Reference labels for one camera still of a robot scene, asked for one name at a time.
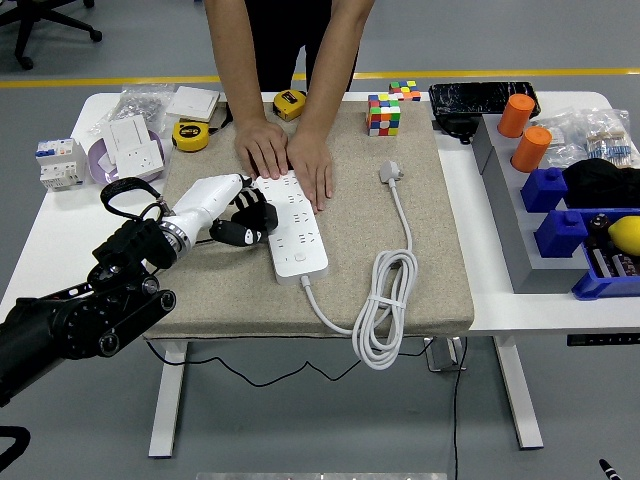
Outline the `person's left hand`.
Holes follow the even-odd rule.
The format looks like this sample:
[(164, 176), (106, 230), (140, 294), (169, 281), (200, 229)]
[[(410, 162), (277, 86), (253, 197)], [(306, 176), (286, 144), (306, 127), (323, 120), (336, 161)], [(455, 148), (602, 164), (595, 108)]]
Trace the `person's left hand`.
[(323, 211), (334, 193), (333, 160), (326, 139), (299, 130), (288, 142), (286, 153), (313, 211)]

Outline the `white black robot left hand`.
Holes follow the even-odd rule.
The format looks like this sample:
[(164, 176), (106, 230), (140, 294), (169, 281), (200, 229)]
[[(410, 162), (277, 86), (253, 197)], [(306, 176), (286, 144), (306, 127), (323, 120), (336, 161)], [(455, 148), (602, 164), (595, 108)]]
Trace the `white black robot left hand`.
[(214, 241), (247, 247), (262, 242), (277, 226), (275, 206), (240, 174), (197, 180), (160, 223), (178, 255), (188, 253), (203, 230)]

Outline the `person's right hand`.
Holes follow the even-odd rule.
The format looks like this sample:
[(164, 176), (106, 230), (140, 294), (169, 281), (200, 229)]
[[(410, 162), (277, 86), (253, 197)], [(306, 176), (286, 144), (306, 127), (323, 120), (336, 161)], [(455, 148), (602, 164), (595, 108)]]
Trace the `person's right hand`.
[(266, 119), (236, 123), (235, 149), (252, 179), (278, 179), (288, 172), (287, 142), (283, 129)]

